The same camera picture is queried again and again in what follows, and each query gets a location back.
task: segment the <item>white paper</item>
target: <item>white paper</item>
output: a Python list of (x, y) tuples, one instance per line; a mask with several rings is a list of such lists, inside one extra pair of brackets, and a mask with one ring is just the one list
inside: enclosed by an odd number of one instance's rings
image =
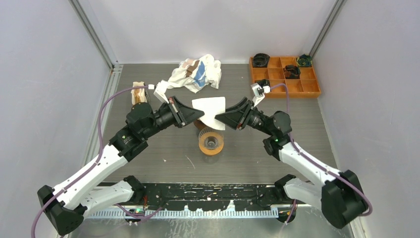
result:
[(200, 120), (208, 127), (215, 130), (225, 130), (225, 124), (216, 120), (214, 117), (226, 112), (226, 98), (199, 98), (192, 101), (193, 108), (204, 112)]

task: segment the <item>tape roll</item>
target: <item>tape roll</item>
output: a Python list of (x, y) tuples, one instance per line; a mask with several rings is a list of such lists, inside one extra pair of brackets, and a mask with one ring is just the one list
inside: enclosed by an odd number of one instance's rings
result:
[(220, 131), (206, 127), (200, 132), (198, 138), (198, 146), (205, 155), (217, 155), (223, 149), (223, 134)]

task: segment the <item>crumpled plastic bag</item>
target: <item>crumpled plastic bag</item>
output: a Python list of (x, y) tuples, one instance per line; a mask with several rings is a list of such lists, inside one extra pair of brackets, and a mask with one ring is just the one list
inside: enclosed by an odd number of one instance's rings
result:
[(168, 79), (168, 88), (186, 87), (191, 92), (197, 93), (204, 86), (210, 84), (218, 89), (220, 77), (220, 61), (214, 60), (212, 55), (205, 55), (199, 59), (186, 59), (179, 63)]

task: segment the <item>orange compartment tray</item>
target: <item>orange compartment tray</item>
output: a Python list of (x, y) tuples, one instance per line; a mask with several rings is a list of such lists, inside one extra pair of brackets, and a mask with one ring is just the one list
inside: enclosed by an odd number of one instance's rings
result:
[[(299, 79), (286, 79), (284, 76), (284, 68), (286, 65), (295, 65), (296, 58), (293, 56), (270, 57), (267, 68), (254, 68), (252, 66), (252, 59), (250, 58), (250, 72), (251, 83), (255, 83), (262, 79), (268, 79), (270, 86), (279, 83), (284, 83), (289, 89), (289, 96), (291, 98), (317, 98), (321, 95), (321, 90), (318, 84), (318, 78), (312, 67), (300, 67), (301, 70)], [(277, 87), (271, 93), (265, 95), (268, 98), (285, 98), (286, 91), (284, 87)]]

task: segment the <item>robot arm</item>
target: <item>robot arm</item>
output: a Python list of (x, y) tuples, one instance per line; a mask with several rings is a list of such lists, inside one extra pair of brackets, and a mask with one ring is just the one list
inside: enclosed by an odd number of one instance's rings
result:
[(140, 202), (144, 197), (145, 188), (133, 176), (126, 177), (108, 188), (96, 191), (92, 189), (146, 149), (148, 138), (171, 125), (181, 128), (203, 115), (204, 112), (187, 107), (176, 97), (167, 98), (167, 102), (154, 112), (149, 103), (134, 105), (127, 114), (127, 125), (105, 146), (99, 163), (95, 158), (62, 183), (54, 187), (44, 185), (38, 190), (40, 204), (44, 206), (54, 195), (95, 164), (89, 173), (45, 209), (44, 213), (57, 232), (61, 236), (68, 234), (75, 230), (85, 217), (113, 204)]
[(258, 111), (255, 105), (263, 99), (266, 90), (257, 84), (251, 87), (255, 94), (252, 101), (243, 98), (238, 104), (226, 109), (225, 113), (216, 115), (215, 118), (234, 130), (250, 126), (269, 135), (269, 138), (263, 140), (266, 152), (277, 160), (291, 165), (313, 183), (312, 185), (293, 175), (287, 175), (274, 184), (277, 198), (297, 199), (310, 204), (321, 210), (326, 219), (339, 229), (366, 211), (368, 208), (366, 202), (353, 189), (309, 162), (303, 154), (326, 171), (340, 175), (362, 191), (357, 176), (350, 170), (342, 173), (322, 163), (292, 141), (289, 136), (292, 131), (289, 115), (276, 111), (268, 117), (262, 111)]

